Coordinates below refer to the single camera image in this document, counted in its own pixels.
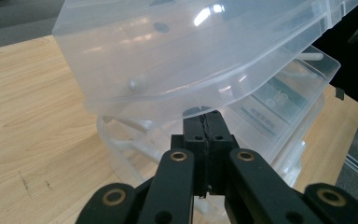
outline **black metal bracket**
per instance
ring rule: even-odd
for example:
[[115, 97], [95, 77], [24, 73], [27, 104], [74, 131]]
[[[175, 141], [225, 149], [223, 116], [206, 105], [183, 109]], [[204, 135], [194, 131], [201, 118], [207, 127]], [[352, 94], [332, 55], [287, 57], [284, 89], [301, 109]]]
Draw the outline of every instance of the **black metal bracket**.
[[218, 111], [184, 119], [156, 175], [134, 189], [99, 189], [76, 223], [192, 223], [193, 196], [224, 195], [231, 223], [358, 223], [358, 202], [326, 184], [289, 188], [255, 151], [239, 148]]

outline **translucent plastic tray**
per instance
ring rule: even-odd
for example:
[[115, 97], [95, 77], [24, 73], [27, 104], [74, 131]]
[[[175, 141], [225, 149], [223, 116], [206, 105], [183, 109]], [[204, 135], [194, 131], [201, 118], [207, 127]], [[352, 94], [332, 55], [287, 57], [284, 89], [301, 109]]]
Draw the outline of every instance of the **translucent plastic tray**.
[[[290, 186], [301, 170], [302, 137], [323, 107], [321, 95], [339, 63], [309, 47], [253, 94], [219, 107], [240, 147], [260, 153]], [[99, 116], [98, 132], [108, 146], [117, 176], [137, 186], [154, 175], [182, 119], [147, 120]], [[224, 215], [221, 198], [196, 202], [210, 218]]]
[[172, 120], [252, 94], [357, 4], [66, 0], [53, 34], [89, 112]]

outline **wooden table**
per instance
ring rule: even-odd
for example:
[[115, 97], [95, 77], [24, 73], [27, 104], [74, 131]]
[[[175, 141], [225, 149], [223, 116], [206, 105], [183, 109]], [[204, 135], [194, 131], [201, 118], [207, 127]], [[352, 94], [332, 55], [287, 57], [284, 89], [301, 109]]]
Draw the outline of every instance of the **wooden table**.
[[[331, 86], [324, 95], [305, 138], [300, 191], [335, 184], [358, 127], [358, 103]], [[0, 48], [0, 223], [74, 223], [95, 190], [120, 181], [82, 104], [51, 36]]]

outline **gray floor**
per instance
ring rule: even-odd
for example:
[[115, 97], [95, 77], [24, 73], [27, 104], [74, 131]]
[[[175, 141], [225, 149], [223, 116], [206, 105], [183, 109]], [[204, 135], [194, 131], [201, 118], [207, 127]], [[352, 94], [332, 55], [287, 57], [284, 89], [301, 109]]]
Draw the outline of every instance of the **gray floor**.
[[[1, 0], [0, 1], [0, 47], [51, 35], [63, 0]], [[358, 131], [350, 153], [358, 160]], [[344, 165], [337, 186], [358, 199], [358, 174]]]

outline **transparent plastic container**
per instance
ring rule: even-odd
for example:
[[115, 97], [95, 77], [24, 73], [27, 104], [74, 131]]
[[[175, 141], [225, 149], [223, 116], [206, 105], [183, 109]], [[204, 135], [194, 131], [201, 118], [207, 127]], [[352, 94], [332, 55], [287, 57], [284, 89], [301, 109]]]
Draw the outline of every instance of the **transparent plastic container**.
[[[324, 105], [322, 92], [339, 63], [308, 47], [253, 94], [217, 108], [240, 147], [260, 153], [289, 185], [301, 170], [302, 138]], [[152, 177], [171, 135], [183, 133], [183, 120], [123, 119], [101, 115], [98, 132], [111, 165], [126, 183], [138, 186]], [[223, 199], [196, 200], [208, 219], [225, 216]]]
[[53, 34], [90, 113], [181, 119], [263, 86], [358, 0], [66, 0]]

